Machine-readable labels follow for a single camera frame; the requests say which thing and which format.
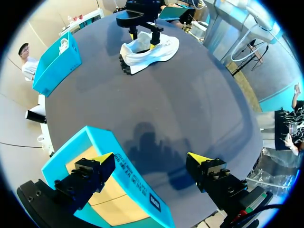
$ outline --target man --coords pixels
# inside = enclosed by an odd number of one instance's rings
[[[299,84],[294,87],[293,111],[273,111],[256,113],[259,127],[262,129],[263,146],[280,150],[290,149],[295,155],[304,150],[304,101],[298,101],[301,91]]]
[[[168,5],[166,5],[165,0],[160,0],[160,2],[161,2],[161,10],[163,10],[167,6],[169,6],[169,7],[180,7],[179,5],[172,4],[172,3],[169,3]],[[179,20],[171,20],[171,21],[168,21],[168,22],[177,26],[177,27],[179,27],[180,29],[183,29],[184,23],[186,23],[186,24],[191,23],[191,21],[193,19],[193,16],[194,16],[194,13],[195,13],[194,9],[188,9],[185,13],[183,13],[180,16]]]
[[[25,76],[25,80],[32,81],[34,80],[39,61],[29,56],[28,48],[28,43],[23,44],[19,49],[18,55],[20,56],[22,61],[21,70]]]

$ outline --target cyan plastic tray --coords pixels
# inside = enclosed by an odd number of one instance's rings
[[[66,164],[92,146],[98,156],[109,152],[114,153],[116,168],[112,173],[112,177],[125,193],[150,216],[139,221],[115,226],[116,228],[175,227],[169,207],[134,168],[111,131],[86,126],[76,133],[42,168],[42,173],[48,185],[55,189],[54,181],[62,180],[68,175]],[[96,226],[103,228],[112,227],[89,203],[74,215]]]
[[[59,55],[60,41],[66,38],[68,48]],[[81,64],[77,43],[70,32],[58,39],[42,55],[35,73],[33,89],[49,96]]]

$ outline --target white sneaker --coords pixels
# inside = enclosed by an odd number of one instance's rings
[[[151,39],[152,33],[140,32],[136,40],[122,45],[119,58],[124,72],[133,75],[151,63],[168,61],[179,49],[180,41],[176,37],[161,34],[160,43],[149,50]]]

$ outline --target glasses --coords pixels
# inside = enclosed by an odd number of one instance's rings
[[[23,54],[23,53],[25,53],[26,51],[28,51],[28,50],[29,50],[28,48],[29,48],[28,46],[25,47],[25,48],[21,51],[21,53]]]

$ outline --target gray tabletop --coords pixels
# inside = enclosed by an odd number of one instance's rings
[[[170,207],[176,227],[189,228],[216,206],[187,174],[187,152],[220,157],[242,179],[257,160],[262,139],[226,68],[190,35],[157,23],[180,40],[179,50],[133,76],[119,64],[120,47],[131,37],[115,15],[77,32],[82,65],[46,99],[47,122],[55,150],[86,125],[111,130]]]

